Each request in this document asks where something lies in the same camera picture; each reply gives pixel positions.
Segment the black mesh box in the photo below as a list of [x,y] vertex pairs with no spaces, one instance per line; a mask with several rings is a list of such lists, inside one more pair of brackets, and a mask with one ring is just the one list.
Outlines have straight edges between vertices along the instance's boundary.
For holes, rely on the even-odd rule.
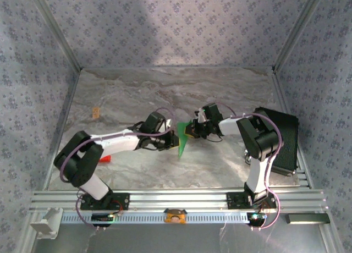
[[271,121],[273,121],[278,127],[282,136],[283,143],[279,154],[273,161],[271,172],[275,172],[284,176],[293,175],[298,167],[298,118],[294,115],[275,111],[265,107],[257,107],[255,112],[265,112]]

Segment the black circuit board with LED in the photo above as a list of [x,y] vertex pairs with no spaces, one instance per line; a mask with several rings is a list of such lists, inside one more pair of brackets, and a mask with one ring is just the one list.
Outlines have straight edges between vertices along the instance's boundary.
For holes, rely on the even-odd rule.
[[110,213],[93,213],[91,220],[93,222],[113,222],[114,215]]
[[249,212],[247,213],[247,218],[249,220],[249,222],[254,222],[254,223],[263,223],[266,218],[267,218],[267,215],[265,213],[255,213],[255,212]]

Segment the white plastic bracket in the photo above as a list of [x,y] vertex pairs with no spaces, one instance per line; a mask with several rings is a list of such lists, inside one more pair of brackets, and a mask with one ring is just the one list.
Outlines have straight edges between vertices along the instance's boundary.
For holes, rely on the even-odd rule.
[[38,239],[55,239],[58,236],[63,212],[59,207],[48,208],[39,221],[30,223]]

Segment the green square paper sheet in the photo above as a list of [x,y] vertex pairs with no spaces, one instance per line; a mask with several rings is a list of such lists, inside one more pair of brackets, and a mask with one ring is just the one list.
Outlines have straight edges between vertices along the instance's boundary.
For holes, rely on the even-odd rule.
[[178,157],[181,158],[181,156],[183,155],[186,143],[188,141],[188,138],[184,133],[186,130],[186,126],[189,123],[193,123],[192,121],[188,121],[188,122],[179,122],[177,124],[177,134],[178,137],[180,138],[180,143],[179,143],[179,149],[178,149]]

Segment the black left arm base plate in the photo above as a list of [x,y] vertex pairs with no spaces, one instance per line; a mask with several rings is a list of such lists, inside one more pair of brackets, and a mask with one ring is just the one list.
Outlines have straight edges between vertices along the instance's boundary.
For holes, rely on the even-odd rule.
[[91,195],[85,194],[82,197],[80,205],[81,210],[93,211],[119,211],[128,210],[130,194],[123,193],[107,193],[102,199],[96,200]]

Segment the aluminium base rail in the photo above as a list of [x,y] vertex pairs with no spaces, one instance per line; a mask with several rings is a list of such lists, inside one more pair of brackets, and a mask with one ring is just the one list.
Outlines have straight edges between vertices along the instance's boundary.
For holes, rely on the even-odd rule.
[[[226,193],[239,189],[150,189],[129,190],[128,212],[161,212],[166,208],[185,209],[187,212],[219,212],[227,210]],[[274,188],[283,212],[328,211],[322,190],[309,188]],[[75,191],[38,191],[29,206],[30,212],[44,212],[59,207],[73,212],[77,200]]]

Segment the aluminium frame post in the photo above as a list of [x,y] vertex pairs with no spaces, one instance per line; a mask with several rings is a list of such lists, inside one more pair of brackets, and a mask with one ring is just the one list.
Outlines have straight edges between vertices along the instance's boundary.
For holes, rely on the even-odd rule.
[[33,0],[38,11],[42,15],[43,19],[45,20],[47,26],[51,30],[54,38],[56,39],[58,45],[60,46],[61,50],[63,51],[64,55],[66,56],[70,65],[74,68],[74,70],[78,73],[81,71],[81,67],[79,65],[78,60],[76,59],[73,50],[69,46],[63,31],[61,30],[59,24],[57,23],[53,13],[50,10],[49,5],[47,4],[46,0]]
[[292,53],[296,43],[298,42],[301,34],[303,33],[303,30],[306,28],[308,22],[313,16],[320,1],[321,0],[306,0],[302,6],[302,9],[295,23],[293,24],[292,29],[289,31],[288,37],[284,41],[283,46],[278,53],[274,65],[272,65],[272,69],[275,74],[279,73],[283,68],[284,63]]

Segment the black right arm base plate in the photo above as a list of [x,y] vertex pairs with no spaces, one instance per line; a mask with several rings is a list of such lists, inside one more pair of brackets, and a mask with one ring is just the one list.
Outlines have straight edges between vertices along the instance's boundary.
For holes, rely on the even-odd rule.
[[277,204],[274,196],[270,193],[265,193],[260,197],[251,196],[247,192],[227,192],[226,201],[228,209],[253,209],[269,208],[276,209]]

